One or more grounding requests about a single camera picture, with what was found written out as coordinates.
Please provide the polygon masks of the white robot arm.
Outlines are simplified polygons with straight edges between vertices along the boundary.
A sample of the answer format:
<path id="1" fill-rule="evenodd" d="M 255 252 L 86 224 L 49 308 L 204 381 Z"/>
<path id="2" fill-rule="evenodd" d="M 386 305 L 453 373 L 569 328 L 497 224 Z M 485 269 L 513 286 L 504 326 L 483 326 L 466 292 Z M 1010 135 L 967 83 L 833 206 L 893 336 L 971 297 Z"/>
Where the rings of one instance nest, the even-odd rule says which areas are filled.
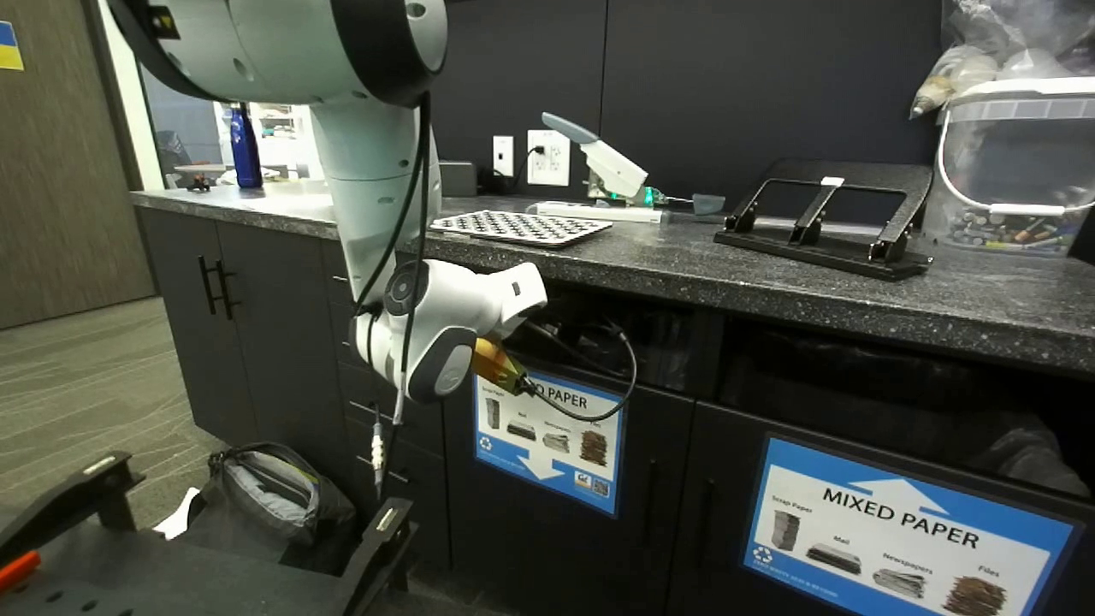
<path id="1" fill-rule="evenodd" d="M 547 305 L 529 264 L 497 272 L 432 260 L 443 202 L 432 86 L 446 0 L 107 0 L 138 60 L 216 102 L 312 114 L 357 305 L 361 358 L 411 399 L 454 393 L 477 343 Z"/>

